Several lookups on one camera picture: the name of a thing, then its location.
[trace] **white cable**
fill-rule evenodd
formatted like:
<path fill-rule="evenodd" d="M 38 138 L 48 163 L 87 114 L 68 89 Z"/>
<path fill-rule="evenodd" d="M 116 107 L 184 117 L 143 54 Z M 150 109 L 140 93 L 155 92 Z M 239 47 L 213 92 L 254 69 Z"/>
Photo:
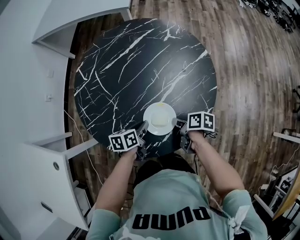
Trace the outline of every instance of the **white cable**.
<path fill-rule="evenodd" d="M 65 109 L 64 109 L 64 112 L 65 112 L 66 115 L 68 115 L 69 118 L 72 119 L 73 122 L 75 123 L 75 126 L 76 126 L 76 128 L 77 128 L 77 131 L 79 132 L 79 134 L 80 134 L 80 136 L 81 136 L 81 139 L 82 139 L 82 142 L 84 143 L 83 136 L 82 136 L 81 132 L 79 131 L 79 129 L 78 129 L 78 127 L 77 127 L 77 124 L 76 124 L 75 120 L 74 120 L 74 119 L 66 112 Z M 86 153 L 88 154 L 88 157 L 89 157 L 89 160 L 90 160 L 90 164 L 92 165 L 93 169 L 95 170 L 95 172 L 96 172 L 96 174 L 97 174 L 97 176 L 98 176 L 98 179 L 99 179 L 101 185 L 103 186 L 103 183 L 102 183 L 102 181 L 101 181 L 101 179 L 100 179 L 100 177 L 99 177 L 98 172 L 97 172 L 96 169 L 94 168 L 94 165 L 93 165 L 93 163 L 92 163 L 92 160 L 90 159 L 90 156 L 89 156 L 89 152 L 88 152 L 87 150 L 86 150 Z"/>
<path fill-rule="evenodd" d="M 272 170 L 271 170 L 271 172 L 270 172 L 270 181 L 269 181 L 268 185 L 271 183 L 271 174 L 272 174 L 272 172 L 273 172 L 273 170 L 274 170 L 274 167 L 276 167 L 277 170 L 279 170 L 279 168 L 281 168 L 282 166 L 287 166 L 287 165 L 289 164 L 289 162 L 291 161 L 291 159 L 294 157 L 295 152 L 299 149 L 299 147 L 300 147 L 300 144 L 299 144 L 298 148 L 297 148 L 297 149 L 294 151 L 294 153 L 292 154 L 292 156 L 291 156 L 290 160 L 287 162 L 287 164 L 284 164 L 284 163 L 283 163 L 282 165 L 280 165 L 280 167 L 277 167 L 276 165 L 273 166 L 273 168 L 272 168 Z"/>
<path fill-rule="evenodd" d="M 300 144 L 299 144 L 298 148 L 297 148 L 297 149 L 294 151 L 294 153 L 292 154 L 290 160 L 289 160 L 286 164 L 283 163 L 282 165 L 280 165 L 280 167 L 277 167 L 276 165 L 273 166 L 273 168 L 272 168 L 272 170 L 271 170 L 271 172 L 270 172 L 270 181 L 269 181 L 269 183 L 268 183 L 268 186 L 269 186 L 270 183 L 271 183 L 271 175 L 272 175 L 272 172 L 273 172 L 273 170 L 274 170 L 274 167 L 277 168 L 277 170 L 279 170 L 279 168 L 281 168 L 282 166 L 287 166 L 287 165 L 290 163 L 291 159 L 294 157 L 295 152 L 298 151 L 299 148 L 300 148 Z"/>

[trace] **mint green t-shirt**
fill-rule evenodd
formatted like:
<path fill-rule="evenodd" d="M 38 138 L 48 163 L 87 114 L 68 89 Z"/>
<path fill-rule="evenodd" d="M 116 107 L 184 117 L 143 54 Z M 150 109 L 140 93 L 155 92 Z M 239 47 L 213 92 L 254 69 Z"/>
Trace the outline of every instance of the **mint green t-shirt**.
<path fill-rule="evenodd" d="M 246 190 L 234 190 L 223 200 L 223 211 L 232 218 L 240 206 L 250 205 L 241 228 L 252 240 L 266 240 L 267 229 L 255 212 Z M 134 189 L 129 219 L 110 211 L 94 211 L 87 240 L 226 240 L 228 218 L 209 208 L 199 177 L 161 170 Z"/>

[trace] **person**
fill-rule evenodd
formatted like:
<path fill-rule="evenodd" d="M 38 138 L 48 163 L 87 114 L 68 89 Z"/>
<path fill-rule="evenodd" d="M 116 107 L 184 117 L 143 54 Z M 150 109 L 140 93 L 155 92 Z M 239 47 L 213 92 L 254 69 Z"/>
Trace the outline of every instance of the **person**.
<path fill-rule="evenodd" d="M 190 131 L 199 157 L 217 194 L 222 212 L 209 207 L 199 176 L 179 155 L 147 161 L 134 182 L 129 219 L 121 225 L 136 150 L 124 153 L 101 187 L 87 240 L 266 240 L 267 229 L 255 212 L 235 169 L 197 131 Z"/>

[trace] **hand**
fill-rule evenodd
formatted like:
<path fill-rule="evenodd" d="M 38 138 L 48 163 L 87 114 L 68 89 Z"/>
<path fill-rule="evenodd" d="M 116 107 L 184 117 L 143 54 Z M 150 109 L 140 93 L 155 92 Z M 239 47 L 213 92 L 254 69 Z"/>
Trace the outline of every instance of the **hand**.
<path fill-rule="evenodd" d="M 192 140 L 192 149 L 197 151 L 198 147 L 205 141 L 203 132 L 200 131 L 189 131 L 187 132 L 189 138 Z"/>
<path fill-rule="evenodd" d="M 132 160 L 136 159 L 136 152 L 137 152 L 137 147 L 128 150 L 127 152 L 123 153 L 122 158 L 129 158 Z"/>

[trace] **round table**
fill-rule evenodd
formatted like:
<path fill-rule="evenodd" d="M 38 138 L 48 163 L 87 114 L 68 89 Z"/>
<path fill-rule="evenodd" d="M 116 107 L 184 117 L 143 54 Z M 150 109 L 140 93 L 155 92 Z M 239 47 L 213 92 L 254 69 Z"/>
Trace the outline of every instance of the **round table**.
<path fill-rule="evenodd" d="M 169 104 L 178 118 L 211 113 L 217 81 L 204 46 L 184 28 L 157 19 L 134 19 L 101 34 L 76 71 L 74 97 L 89 133 L 110 147 L 108 136 L 141 123 L 146 108 Z M 147 132 L 147 157 L 180 148 L 180 131 Z"/>

